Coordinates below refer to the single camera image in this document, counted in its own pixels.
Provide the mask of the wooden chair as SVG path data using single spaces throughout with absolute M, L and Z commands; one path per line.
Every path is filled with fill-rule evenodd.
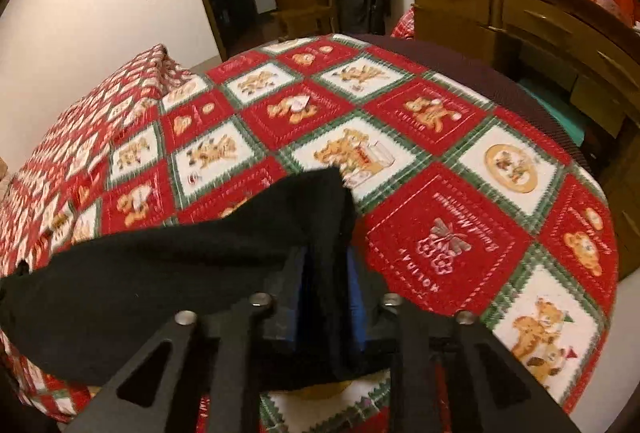
M 335 0 L 277 0 L 280 40 L 321 36 L 337 26 Z

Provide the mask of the brown wooden dresser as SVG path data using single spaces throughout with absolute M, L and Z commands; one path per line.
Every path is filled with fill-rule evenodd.
M 570 104 L 611 135 L 591 147 L 626 253 L 639 250 L 639 38 L 589 0 L 413 0 L 416 38 L 507 74 L 534 51 L 541 75 L 573 79 Z

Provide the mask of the black pants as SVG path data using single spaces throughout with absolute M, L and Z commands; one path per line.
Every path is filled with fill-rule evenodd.
M 1 282 L 1 328 L 58 379 L 102 385 L 176 313 L 214 314 L 265 290 L 301 254 L 294 342 L 268 349 L 277 389 L 371 375 L 388 361 L 352 328 L 352 192 L 334 168 L 280 179 L 230 216 L 76 243 Z

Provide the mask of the red christmas patchwork bedspread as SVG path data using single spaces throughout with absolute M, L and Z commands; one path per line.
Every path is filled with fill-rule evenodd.
M 610 328 L 618 251 L 604 191 L 521 117 L 531 104 L 493 71 L 344 34 L 263 45 L 205 75 L 155 45 L 66 108 L 12 179 L 1 281 L 334 168 L 355 202 L 348 251 L 424 311 L 475 314 L 570 416 Z M 70 432 L 106 383 L 50 375 L 1 328 L 1 384 L 3 431 Z M 294 390 L 268 379 L 255 432 L 393 432 L 390 372 Z

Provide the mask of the red checkered bag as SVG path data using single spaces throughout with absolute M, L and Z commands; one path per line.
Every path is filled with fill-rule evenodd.
M 398 20 L 390 36 L 401 40 L 413 40 L 416 37 L 416 28 L 414 28 L 415 20 L 416 10 L 412 6 Z

